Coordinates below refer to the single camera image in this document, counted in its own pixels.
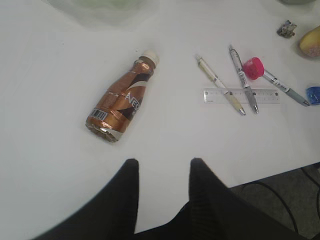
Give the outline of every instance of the pen tip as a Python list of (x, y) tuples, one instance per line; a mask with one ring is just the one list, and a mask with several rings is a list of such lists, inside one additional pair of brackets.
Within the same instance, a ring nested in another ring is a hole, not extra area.
[(240, 114), (243, 115), (243, 116), (246, 115), (246, 112), (245, 112), (245, 110), (244, 110), (243, 107), (239, 109), (239, 112), (240, 112)]
[(255, 111), (256, 114), (259, 113), (259, 109), (258, 109), (258, 106), (257, 106), (257, 105), (254, 106), (254, 111)]
[(196, 54), (195, 59), (199, 62), (202, 59), (202, 57), (200, 55)]

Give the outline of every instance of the blue object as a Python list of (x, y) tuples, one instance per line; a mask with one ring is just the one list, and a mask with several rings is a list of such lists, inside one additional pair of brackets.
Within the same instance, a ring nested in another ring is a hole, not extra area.
[(306, 90), (306, 95), (308, 96), (309, 103), (311, 105), (320, 104), (320, 86), (312, 86)]

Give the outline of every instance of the white bottle cap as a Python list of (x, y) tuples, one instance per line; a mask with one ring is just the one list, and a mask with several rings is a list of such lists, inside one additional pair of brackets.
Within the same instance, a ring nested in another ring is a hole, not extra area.
[(152, 60), (152, 62), (154, 62), (154, 65), (156, 67), (160, 61), (159, 56), (154, 51), (151, 51), (151, 50), (144, 51), (143, 54), (141, 55), (141, 57), (146, 57), (146, 58)]

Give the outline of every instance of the silver pen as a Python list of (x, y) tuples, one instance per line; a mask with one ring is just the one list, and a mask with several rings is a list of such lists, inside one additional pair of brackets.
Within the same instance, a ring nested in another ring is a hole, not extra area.
[(232, 45), (229, 45), (229, 53), (231, 55), (236, 72), (239, 75), (240, 82), (241, 82), (242, 88), (244, 89), (244, 93), (246, 95), (246, 98), (248, 99), (248, 102), (249, 102), (252, 110), (256, 114), (258, 114), (259, 113), (258, 104), (257, 104), (256, 98), (254, 96), (254, 93), (252, 92), (252, 89), (247, 82), (246, 74), (244, 72), (244, 67), (243, 67), (242, 62), (240, 60), (239, 54), (237, 53), (237, 51), (234, 49), (234, 47)]
[(266, 69), (264, 69), (264, 75), (263, 77), (268, 80), (270, 83), (275, 85), (278, 89), (283, 91), (285, 94), (287, 94), (289, 97), (294, 99), (299, 104), (308, 107), (310, 106), (310, 103), (305, 100), (301, 95), (299, 95), (297, 92), (295, 92), (292, 88), (287, 87), (283, 82), (279, 81), (278, 78), (276, 78), (273, 74), (268, 72)]
[(219, 79), (217, 74), (210, 68), (210, 66), (206, 63), (206, 61), (199, 55), (195, 56), (199, 67), (206, 73), (208, 78), (210, 79), (211, 82), (218, 88), (225, 89), (223, 90), (223, 95), (225, 98), (228, 100), (228, 102), (234, 107), (236, 111), (238, 111), (241, 115), (245, 116), (246, 112), (244, 108), (242, 107), (241, 103), (237, 100), (237, 98), (228, 91), (226, 86), (223, 84), (223, 82)]

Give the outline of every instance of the brown bottle label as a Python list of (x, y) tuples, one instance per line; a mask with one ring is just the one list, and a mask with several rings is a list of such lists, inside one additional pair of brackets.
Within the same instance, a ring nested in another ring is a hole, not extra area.
[(153, 68), (137, 60), (133, 68), (112, 84), (89, 115), (89, 129), (107, 133), (118, 140), (140, 108)]
[(140, 108), (149, 78), (149, 74), (138, 74), (128, 89), (121, 94), (124, 99), (122, 97), (118, 98), (112, 108), (131, 121)]

